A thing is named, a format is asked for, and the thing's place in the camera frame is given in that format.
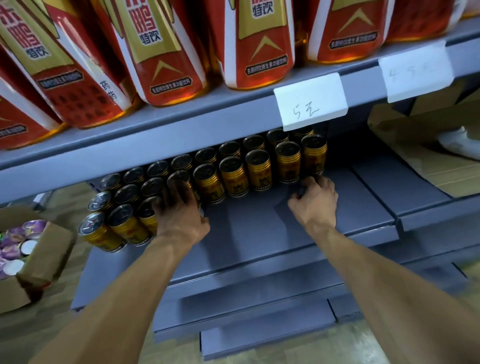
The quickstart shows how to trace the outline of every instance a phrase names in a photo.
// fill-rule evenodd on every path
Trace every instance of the price tag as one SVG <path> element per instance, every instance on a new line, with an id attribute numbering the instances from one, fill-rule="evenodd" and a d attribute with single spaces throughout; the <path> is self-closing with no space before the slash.
<path id="1" fill-rule="evenodd" d="M 338 73 L 278 87 L 273 92 L 286 132 L 344 116 L 348 111 Z"/>
<path id="2" fill-rule="evenodd" d="M 452 64 L 445 41 L 378 60 L 388 102 L 396 102 L 438 91 L 450 86 L 454 80 Z"/>

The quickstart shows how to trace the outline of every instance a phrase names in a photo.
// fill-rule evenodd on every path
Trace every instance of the right hand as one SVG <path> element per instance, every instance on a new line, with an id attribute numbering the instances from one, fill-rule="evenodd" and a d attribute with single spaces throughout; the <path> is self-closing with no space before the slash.
<path id="1" fill-rule="evenodd" d="M 180 180 L 168 181 L 161 204 L 152 204 L 158 223 L 157 238 L 166 238 L 188 253 L 210 231 L 208 218 L 200 216 L 193 190 Z"/>
<path id="2" fill-rule="evenodd" d="M 318 226 L 335 228 L 336 225 L 336 202 L 338 193 L 335 191 L 335 184 L 331 179 L 317 176 L 307 177 L 302 181 L 307 187 L 305 194 L 299 197 L 294 194 L 288 200 L 288 207 L 307 233 Z"/>

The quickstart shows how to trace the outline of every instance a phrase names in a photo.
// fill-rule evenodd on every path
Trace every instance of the handwritten price label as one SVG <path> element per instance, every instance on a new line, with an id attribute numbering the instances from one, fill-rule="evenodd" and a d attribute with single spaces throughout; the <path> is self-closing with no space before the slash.
<path id="1" fill-rule="evenodd" d="M 348 111 L 338 73 L 278 87 L 273 92 L 286 132 L 344 116 Z"/>
<path id="2" fill-rule="evenodd" d="M 382 57 L 378 60 L 384 76 L 388 102 L 396 102 L 450 86 L 453 69 L 445 41 Z"/>

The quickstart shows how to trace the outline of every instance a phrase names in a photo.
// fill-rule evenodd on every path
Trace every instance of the forearm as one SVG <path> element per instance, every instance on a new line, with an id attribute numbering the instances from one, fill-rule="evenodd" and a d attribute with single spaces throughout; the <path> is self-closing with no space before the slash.
<path id="1" fill-rule="evenodd" d="M 392 363 L 469 363 L 480 320 L 459 301 L 335 229 L 310 227 Z"/>
<path id="2" fill-rule="evenodd" d="M 158 303 L 186 254 L 169 238 L 156 239 L 30 363 L 137 363 Z"/>

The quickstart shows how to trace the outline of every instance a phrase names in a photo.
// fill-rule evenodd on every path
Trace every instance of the floor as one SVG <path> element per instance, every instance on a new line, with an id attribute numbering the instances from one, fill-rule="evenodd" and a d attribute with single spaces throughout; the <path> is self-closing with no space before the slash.
<path id="1" fill-rule="evenodd" d="M 94 195 L 86 183 L 57 190 L 45 215 L 58 224 L 76 230 L 86 216 L 86 203 Z M 54 337 L 73 313 L 70 303 L 91 246 L 79 239 L 59 281 L 45 291 L 36 304 L 0 315 L 0 358 L 2 363 L 23 364 Z M 468 291 L 459 298 L 480 312 L 480 263 L 464 272 L 472 278 Z M 141 364 L 202 363 L 198 336 L 154 344 L 152 331 L 145 339 Z M 326 331 L 304 335 L 278 344 L 265 345 L 212 364 L 381 364 L 387 359 L 364 320 L 337 325 Z"/>

